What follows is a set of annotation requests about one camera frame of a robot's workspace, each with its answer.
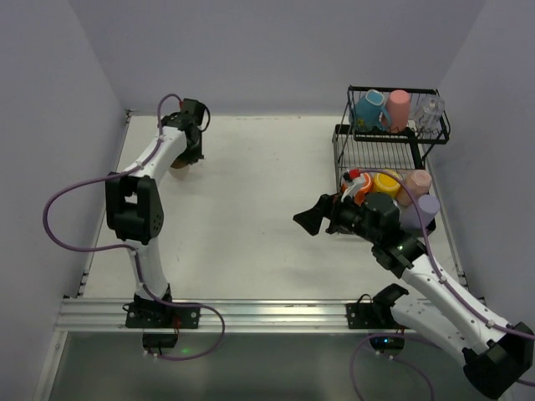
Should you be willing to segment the beige cup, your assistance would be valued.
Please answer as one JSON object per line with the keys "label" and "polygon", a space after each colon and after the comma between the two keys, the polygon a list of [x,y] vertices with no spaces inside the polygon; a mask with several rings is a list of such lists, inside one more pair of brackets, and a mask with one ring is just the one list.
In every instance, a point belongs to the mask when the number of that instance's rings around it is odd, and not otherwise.
{"label": "beige cup", "polygon": [[169,169],[170,175],[176,180],[186,180],[191,169],[191,164],[176,158]]}

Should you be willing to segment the yellow mug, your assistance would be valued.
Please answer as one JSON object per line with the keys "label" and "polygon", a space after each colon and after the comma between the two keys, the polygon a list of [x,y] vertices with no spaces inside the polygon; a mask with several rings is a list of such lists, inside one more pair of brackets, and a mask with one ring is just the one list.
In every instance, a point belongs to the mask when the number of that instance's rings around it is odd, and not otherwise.
{"label": "yellow mug", "polygon": [[400,191],[401,174],[394,170],[374,173],[372,182],[372,193],[383,193],[395,199]]}

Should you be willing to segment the pink ceramic mug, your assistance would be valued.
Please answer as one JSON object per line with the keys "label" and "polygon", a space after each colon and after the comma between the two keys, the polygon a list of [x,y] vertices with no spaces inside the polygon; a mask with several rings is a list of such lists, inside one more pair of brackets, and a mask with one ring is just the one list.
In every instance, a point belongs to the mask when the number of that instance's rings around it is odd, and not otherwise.
{"label": "pink ceramic mug", "polygon": [[[410,190],[410,193],[418,199],[429,192],[432,184],[432,177],[426,170],[412,170],[406,175],[404,183]],[[399,205],[404,207],[407,207],[412,203],[412,200],[404,187],[400,188],[396,200]]]}

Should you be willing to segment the lavender cup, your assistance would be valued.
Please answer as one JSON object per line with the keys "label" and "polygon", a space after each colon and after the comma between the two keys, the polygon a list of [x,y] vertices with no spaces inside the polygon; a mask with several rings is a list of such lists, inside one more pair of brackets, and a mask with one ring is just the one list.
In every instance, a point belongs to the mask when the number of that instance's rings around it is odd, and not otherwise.
{"label": "lavender cup", "polygon": [[422,195],[416,200],[416,203],[411,203],[401,212],[400,227],[422,234],[435,219],[440,209],[440,202],[434,195]]}

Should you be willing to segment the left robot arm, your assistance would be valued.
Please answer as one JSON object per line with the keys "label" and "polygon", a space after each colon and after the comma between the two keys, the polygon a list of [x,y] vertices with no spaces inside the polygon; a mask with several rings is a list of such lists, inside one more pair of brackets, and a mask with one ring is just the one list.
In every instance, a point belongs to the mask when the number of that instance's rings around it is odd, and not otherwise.
{"label": "left robot arm", "polygon": [[158,236],[164,225],[159,184],[170,169],[193,165],[204,158],[204,119],[211,114],[196,99],[183,99],[179,110],[159,119],[155,138],[141,155],[116,178],[105,182],[107,226],[126,246],[135,277],[133,302],[127,306],[127,322],[169,324],[171,285],[161,265]]}

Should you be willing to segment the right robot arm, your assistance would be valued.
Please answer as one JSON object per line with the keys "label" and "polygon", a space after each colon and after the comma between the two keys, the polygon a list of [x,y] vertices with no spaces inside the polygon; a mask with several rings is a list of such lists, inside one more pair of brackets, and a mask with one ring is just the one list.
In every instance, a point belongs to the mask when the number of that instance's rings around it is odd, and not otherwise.
{"label": "right robot arm", "polygon": [[390,305],[390,315],[450,354],[483,396],[499,399],[532,367],[533,330],[496,314],[439,266],[430,246],[400,227],[400,211],[390,196],[372,193],[357,205],[321,195],[293,220],[311,236],[329,220],[329,233],[348,232],[370,242],[378,264],[434,307],[426,311],[404,292]]}

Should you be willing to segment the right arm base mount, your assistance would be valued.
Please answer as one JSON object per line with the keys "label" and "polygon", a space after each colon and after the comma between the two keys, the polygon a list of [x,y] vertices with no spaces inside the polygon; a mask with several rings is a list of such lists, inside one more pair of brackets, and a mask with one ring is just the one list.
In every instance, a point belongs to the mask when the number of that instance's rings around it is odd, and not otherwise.
{"label": "right arm base mount", "polygon": [[357,301],[345,304],[345,318],[351,330],[393,330],[399,324],[392,317],[390,307],[393,302],[377,294],[362,295]]}

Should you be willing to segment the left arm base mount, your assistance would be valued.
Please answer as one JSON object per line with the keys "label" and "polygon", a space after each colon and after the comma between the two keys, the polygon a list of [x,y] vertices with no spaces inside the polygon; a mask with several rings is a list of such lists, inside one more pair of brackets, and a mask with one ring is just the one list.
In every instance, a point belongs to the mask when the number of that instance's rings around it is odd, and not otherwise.
{"label": "left arm base mount", "polygon": [[130,302],[123,305],[127,328],[143,329],[198,329],[199,307],[167,307],[158,302],[146,305]]}

